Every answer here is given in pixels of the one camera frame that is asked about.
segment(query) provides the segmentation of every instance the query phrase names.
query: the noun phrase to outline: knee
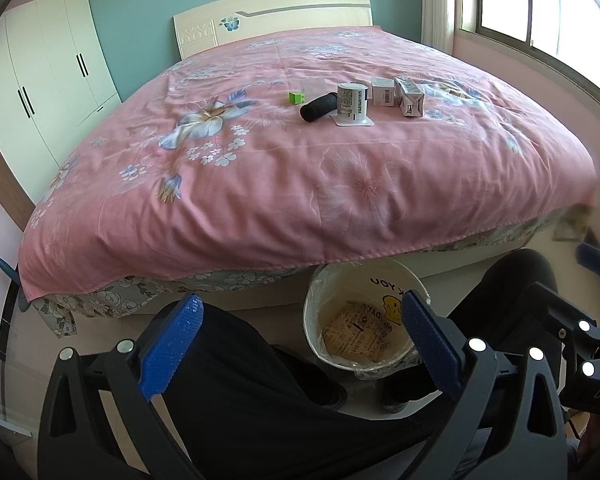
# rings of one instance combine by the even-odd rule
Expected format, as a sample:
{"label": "knee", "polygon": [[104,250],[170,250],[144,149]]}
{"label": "knee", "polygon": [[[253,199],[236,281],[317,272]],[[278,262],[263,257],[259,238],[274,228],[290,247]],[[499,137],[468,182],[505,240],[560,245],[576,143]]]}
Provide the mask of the knee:
{"label": "knee", "polygon": [[556,289],[551,264],[542,254],[533,249],[515,250],[503,256],[491,269],[506,273],[512,278],[517,277],[529,283],[540,282],[553,290]]}

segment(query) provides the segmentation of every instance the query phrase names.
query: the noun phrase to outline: floral bed skirt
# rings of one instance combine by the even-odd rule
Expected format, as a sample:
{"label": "floral bed skirt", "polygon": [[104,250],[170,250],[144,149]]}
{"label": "floral bed skirt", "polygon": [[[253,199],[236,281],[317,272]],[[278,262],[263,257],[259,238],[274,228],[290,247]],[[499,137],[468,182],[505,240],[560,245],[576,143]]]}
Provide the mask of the floral bed skirt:
{"label": "floral bed skirt", "polygon": [[[527,222],[498,227],[450,244],[416,252],[459,251],[517,240],[525,244],[534,234],[551,226],[555,227],[554,240],[582,240],[589,216],[590,207],[575,205]],[[87,317],[124,317],[135,313],[163,292],[245,290],[252,286],[273,283],[300,270],[302,269],[224,270],[172,282],[127,276],[91,294],[50,294],[44,298],[37,298],[32,304],[54,334],[62,337],[77,333],[73,312]]]}

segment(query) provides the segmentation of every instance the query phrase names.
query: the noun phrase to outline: window frame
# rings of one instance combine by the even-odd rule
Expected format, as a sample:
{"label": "window frame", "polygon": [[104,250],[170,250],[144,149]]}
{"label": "window frame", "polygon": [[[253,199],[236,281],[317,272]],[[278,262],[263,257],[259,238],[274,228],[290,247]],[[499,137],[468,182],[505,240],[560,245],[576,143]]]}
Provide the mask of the window frame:
{"label": "window frame", "polygon": [[[594,0],[600,8],[600,1]],[[573,69],[571,66],[559,60],[557,57],[540,50],[531,45],[531,33],[532,33],[532,22],[533,22],[533,0],[528,0],[528,19],[526,24],[526,40],[522,41],[518,38],[504,34],[492,28],[482,26],[482,0],[476,0],[475,9],[475,33],[490,40],[497,41],[505,44],[511,48],[514,48],[527,56],[530,56],[538,61],[553,68],[571,82],[579,86],[591,97],[593,97],[600,104],[600,88],[583,76],[580,72]]]}

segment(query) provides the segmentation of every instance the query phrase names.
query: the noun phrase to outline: white headboard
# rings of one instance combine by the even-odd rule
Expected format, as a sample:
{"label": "white headboard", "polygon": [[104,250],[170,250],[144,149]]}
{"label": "white headboard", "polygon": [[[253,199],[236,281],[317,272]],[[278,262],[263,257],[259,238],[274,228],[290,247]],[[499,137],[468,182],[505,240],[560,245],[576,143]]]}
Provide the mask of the white headboard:
{"label": "white headboard", "polygon": [[219,0],[173,21],[182,59],[281,30],[373,25],[370,0]]}

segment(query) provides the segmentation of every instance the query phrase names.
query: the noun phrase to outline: white wardrobe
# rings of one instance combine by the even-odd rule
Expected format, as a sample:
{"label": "white wardrobe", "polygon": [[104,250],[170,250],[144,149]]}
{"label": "white wardrobe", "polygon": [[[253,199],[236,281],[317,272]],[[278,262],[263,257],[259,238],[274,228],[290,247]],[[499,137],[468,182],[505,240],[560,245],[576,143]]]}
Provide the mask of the white wardrobe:
{"label": "white wardrobe", "polygon": [[33,202],[119,104],[89,0],[35,0],[0,18],[0,152]]}

